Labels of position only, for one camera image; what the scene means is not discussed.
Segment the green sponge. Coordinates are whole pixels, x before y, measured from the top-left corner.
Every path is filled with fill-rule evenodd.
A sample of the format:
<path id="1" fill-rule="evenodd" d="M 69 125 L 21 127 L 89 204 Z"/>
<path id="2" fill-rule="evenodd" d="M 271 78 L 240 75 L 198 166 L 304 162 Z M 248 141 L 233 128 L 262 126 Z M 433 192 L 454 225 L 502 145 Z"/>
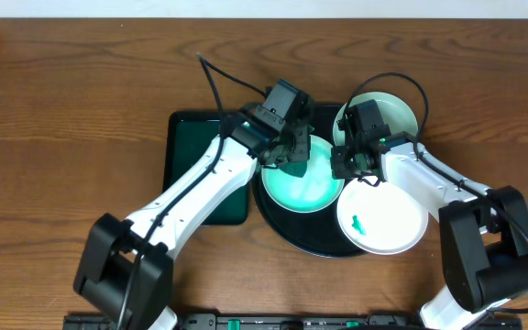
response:
<path id="1" fill-rule="evenodd" d="M 286 162 L 280 165 L 280 169 L 296 178 L 302 178 L 307 172 L 308 164 L 306 161 Z"/>

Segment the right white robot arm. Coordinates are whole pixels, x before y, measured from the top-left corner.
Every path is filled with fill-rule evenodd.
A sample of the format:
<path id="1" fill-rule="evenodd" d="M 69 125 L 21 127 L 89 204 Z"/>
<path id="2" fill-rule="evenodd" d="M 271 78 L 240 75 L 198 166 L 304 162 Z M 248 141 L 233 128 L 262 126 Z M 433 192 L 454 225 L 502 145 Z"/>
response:
<path id="1" fill-rule="evenodd" d="M 473 329 L 495 313 L 528 314 L 528 208 L 511 186 L 472 181 L 406 132 L 331 150 L 337 179 L 389 183 L 439 223 L 445 287 L 419 312 L 429 329 Z"/>

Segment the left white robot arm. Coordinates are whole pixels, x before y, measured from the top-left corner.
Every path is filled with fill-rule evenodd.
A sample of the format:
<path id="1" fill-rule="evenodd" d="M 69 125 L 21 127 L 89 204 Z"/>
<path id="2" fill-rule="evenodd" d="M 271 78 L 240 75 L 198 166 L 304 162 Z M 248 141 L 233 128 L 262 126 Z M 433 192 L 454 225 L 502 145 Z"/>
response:
<path id="1" fill-rule="evenodd" d="M 183 246 L 260 168 L 294 163 L 303 174 L 311 117 L 262 104 L 221 115 L 219 134 L 165 192 L 123 220 L 103 214 L 93 224 L 73 289 L 118 329 L 172 329 L 173 268 Z"/>

